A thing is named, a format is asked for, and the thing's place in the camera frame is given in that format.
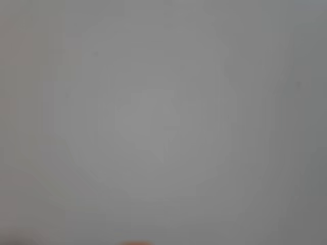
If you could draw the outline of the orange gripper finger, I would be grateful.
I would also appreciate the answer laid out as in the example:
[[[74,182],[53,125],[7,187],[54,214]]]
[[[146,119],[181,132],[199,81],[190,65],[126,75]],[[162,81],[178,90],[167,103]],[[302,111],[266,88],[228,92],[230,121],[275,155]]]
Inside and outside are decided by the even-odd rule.
[[[128,240],[121,242],[120,245],[154,245],[154,243],[147,240]]]

